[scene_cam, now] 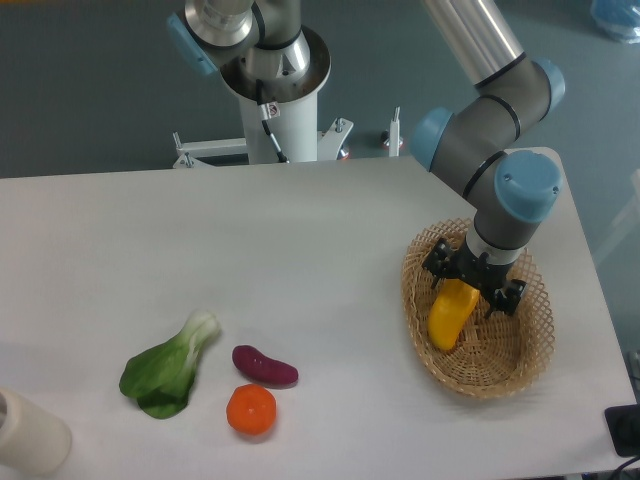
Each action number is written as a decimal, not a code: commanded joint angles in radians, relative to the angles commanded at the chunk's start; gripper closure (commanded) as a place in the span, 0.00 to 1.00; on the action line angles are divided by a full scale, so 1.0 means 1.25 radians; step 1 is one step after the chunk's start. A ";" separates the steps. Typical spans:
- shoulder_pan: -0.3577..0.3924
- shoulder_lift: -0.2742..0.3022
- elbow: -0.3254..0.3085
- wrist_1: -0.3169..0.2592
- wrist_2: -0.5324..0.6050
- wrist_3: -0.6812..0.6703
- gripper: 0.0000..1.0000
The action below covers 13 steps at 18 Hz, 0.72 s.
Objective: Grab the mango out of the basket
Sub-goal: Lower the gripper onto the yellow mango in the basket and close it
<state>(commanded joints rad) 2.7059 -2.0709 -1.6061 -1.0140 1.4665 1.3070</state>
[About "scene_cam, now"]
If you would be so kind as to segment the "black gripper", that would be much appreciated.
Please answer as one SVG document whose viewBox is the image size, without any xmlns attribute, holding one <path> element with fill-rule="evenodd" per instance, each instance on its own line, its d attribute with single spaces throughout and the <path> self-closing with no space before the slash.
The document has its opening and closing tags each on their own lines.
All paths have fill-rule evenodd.
<svg viewBox="0 0 640 480">
<path fill-rule="evenodd" d="M 525 294 L 527 283 L 521 279 L 506 282 L 511 264 L 492 264 L 488 258 L 487 252 L 473 253 L 467 240 L 455 250 L 445 238 L 440 238 L 424 259 L 422 269 L 431 274 L 432 289 L 441 280 L 455 279 L 479 290 L 489 305 L 486 318 L 495 312 L 513 316 Z"/>
</svg>

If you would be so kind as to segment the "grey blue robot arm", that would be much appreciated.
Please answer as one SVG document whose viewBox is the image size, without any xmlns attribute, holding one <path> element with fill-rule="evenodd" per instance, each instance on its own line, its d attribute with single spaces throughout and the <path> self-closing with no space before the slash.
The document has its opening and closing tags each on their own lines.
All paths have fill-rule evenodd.
<svg viewBox="0 0 640 480">
<path fill-rule="evenodd" d="M 476 288 L 491 311 L 513 314 L 526 284 L 508 274 L 562 186 L 556 164 L 513 143 L 563 98 L 562 73 L 527 57 L 491 1 L 426 3 L 477 90 L 459 113 L 438 108 L 416 126 L 410 151 L 476 211 L 463 243 L 439 241 L 424 267 L 436 280 Z M 182 58 L 220 74 L 239 100 L 252 163 L 311 162 L 329 140 L 317 129 L 317 94 L 331 67 L 324 41 L 297 1 L 188 1 L 167 20 Z"/>
</svg>

